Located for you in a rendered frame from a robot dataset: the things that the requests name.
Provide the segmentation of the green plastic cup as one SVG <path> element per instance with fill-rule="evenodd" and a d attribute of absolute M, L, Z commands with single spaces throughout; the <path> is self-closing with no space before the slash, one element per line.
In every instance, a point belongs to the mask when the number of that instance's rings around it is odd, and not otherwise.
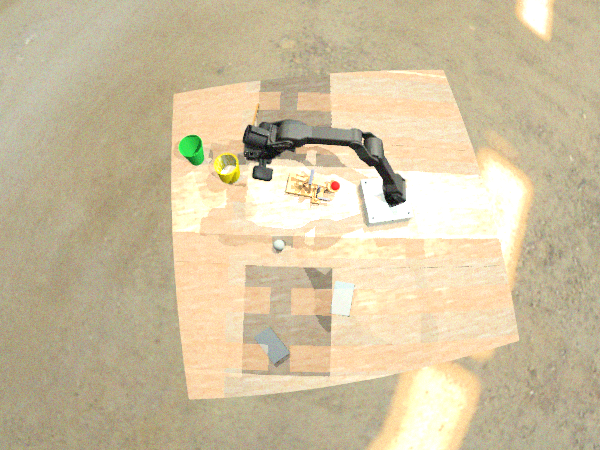
<path fill-rule="evenodd" d="M 179 152 L 195 166 L 200 165 L 204 161 L 204 153 L 202 148 L 203 142 L 197 135 L 191 134 L 184 137 L 179 144 Z"/>

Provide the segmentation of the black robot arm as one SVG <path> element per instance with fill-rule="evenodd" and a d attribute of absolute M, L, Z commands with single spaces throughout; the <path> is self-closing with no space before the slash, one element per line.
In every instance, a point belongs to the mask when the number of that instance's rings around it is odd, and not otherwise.
<path fill-rule="evenodd" d="M 271 155 L 286 150 L 295 152 L 295 148 L 306 144 L 349 146 L 369 167 L 374 166 L 381 176 L 383 194 L 389 207 L 407 201 L 406 179 L 394 172 L 384 155 L 383 141 L 371 132 L 357 128 L 313 127 L 299 120 L 283 120 L 270 123 L 268 129 L 248 125 L 243 144 L 244 157 L 249 161 L 263 159 L 265 146 Z"/>

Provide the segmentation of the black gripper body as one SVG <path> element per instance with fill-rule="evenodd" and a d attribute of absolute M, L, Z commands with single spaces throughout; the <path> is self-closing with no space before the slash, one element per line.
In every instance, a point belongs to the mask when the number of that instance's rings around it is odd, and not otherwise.
<path fill-rule="evenodd" d="M 259 124 L 259 127 L 268 129 L 270 127 L 270 123 L 262 122 Z M 265 149 L 266 149 L 266 151 L 264 152 Z M 271 163 L 272 160 L 275 160 L 275 157 L 281 157 L 281 153 L 278 155 L 271 155 L 267 151 L 268 150 L 265 146 L 265 148 L 263 149 L 263 153 L 265 153 L 264 158 L 263 159 L 259 158 L 259 166 L 254 166 L 254 168 L 253 168 L 253 173 L 252 173 L 253 179 L 267 181 L 267 182 L 272 180 L 273 168 L 266 167 L 266 164 Z"/>

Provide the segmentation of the yellow mug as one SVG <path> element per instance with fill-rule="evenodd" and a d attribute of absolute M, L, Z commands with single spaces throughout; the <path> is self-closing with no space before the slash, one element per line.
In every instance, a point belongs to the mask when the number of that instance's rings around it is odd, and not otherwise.
<path fill-rule="evenodd" d="M 222 154 L 215 161 L 215 171 L 225 184 L 232 184 L 240 178 L 237 158 L 234 154 Z"/>

